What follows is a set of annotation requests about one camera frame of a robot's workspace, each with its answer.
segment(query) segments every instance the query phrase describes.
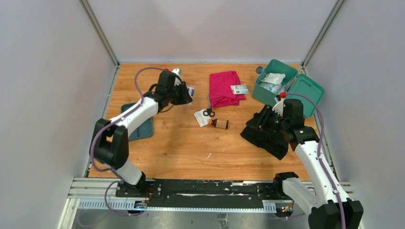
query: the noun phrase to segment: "gray wall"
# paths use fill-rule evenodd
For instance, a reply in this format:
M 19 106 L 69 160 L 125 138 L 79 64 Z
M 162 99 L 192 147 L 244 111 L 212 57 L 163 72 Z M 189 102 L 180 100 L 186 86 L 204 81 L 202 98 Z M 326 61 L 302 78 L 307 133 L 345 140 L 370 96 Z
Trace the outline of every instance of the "gray wall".
M 90 0 L 124 62 L 305 58 L 336 0 Z
M 56 228 L 113 69 L 79 1 L 1 2 L 0 228 Z
M 404 228 L 405 1 L 348 0 L 308 66 L 365 228 Z

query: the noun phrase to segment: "teal box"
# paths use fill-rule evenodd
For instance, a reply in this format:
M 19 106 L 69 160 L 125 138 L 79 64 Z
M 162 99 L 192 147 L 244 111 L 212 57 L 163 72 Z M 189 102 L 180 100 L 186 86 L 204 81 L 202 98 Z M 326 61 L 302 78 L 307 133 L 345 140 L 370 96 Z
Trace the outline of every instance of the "teal box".
M 286 77 L 281 82 L 281 88 L 288 89 L 294 78 L 298 75 L 298 70 L 276 59 L 271 60 L 267 67 L 262 70 L 255 81 L 252 96 L 263 104 L 274 106 L 276 104 L 274 99 L 276 95 L 260 86 L 262 79 L 269 73 L 284 73 Z
M 260 102 L 274 106 L 276 104 L 275 96 L 276 94 L 268 91 L 267 89 L 260 86 L 262 79 L 269 73 L 284 73 L 286 77 L 281 83 L 281 90 L 287 93 L 299 93 L 309 97 L 317 105 L 319 105 L 322 97 L 325 94 L 325 90 L 315 81 L 310 79 L 304 74 L 298 75 L 298 70 L 283 63 L 278 60 L 271 60 L 265 69 L 262 69 L 259 77 L 255 81 L 255 87 L 253 89 L 253 98 L 259 100 Z M 289 95 L 287 98 L 299 99 L 304 105 L 304 116 L 311 117 L 315 112 L 315 107 L 307 100 L 297 95 Z

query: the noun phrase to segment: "black cloth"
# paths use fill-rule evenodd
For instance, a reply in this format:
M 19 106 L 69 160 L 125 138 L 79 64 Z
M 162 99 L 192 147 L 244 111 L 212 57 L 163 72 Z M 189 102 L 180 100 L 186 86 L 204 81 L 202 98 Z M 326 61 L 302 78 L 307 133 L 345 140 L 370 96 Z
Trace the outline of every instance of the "black cloth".
M 284 140 L 284 135 L 280 131 L 272 129 L 271 125 L 266 124 L 260 130 L 256 128 L 262 113 L 263 110 L 255 113 L 253 118 L 246 122 L 247 126 L 241 132 L 241 136 L 281 160 L 288 152 L 288 143 Z

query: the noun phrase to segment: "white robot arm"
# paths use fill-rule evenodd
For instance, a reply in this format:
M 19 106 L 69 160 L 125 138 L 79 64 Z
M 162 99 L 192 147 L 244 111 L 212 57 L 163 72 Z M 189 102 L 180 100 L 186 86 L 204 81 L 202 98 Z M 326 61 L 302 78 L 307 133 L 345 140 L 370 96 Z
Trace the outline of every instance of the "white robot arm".
M 162 71 L 159 81 L 154 84 L 143 99 L 110 120 L 96 122 L 93 140 L 105 126 L 114 123 L 96 140 L 94 157 L 101 163 L 114 169 L 117 176 L 139 190 L 144 189 L 145 174 L 129 160 L 128 134 L 142 123 L 159 113 L 168 104 L 180 105 L 192 101 L 186 83 L 181 80 L 181 69 Z
M 298 99 L 280 100 L 271 111 L 264 108 L 260 126 L 280 131 L 284 139 L 304 164 L 315 193 L 310 191 L 293 172 L 280 173 L 273 180 L 275 189 L 283 196 L 293 199 L 308 215 L 311 229 L 357 229 L 363 214 L 359 201 L 352 201 L 337 181 L 324 154 L 318 152 L 319 138 L 312 127 L 304 126 L 303 104 Z

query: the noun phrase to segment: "card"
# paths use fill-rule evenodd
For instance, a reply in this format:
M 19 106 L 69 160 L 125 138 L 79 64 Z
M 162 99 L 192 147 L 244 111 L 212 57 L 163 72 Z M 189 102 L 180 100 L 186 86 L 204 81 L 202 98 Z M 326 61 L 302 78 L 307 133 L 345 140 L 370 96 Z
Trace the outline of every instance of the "card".
M 234 94 L 249 94 L 249 89 L 246 84 L 243 85 L 231 85 L 232 92 Z
M 203 127 L 205 125 L 208 125 L 208 120 L 211 119 L 210 116 L 204 116 L 203 112 L 206 109 L 202 109 L 200 111 L 197 111 L 196 113 L 194 113 L 195 118 L 197 119 L 198 124 L 200 125 L 200 127 Z

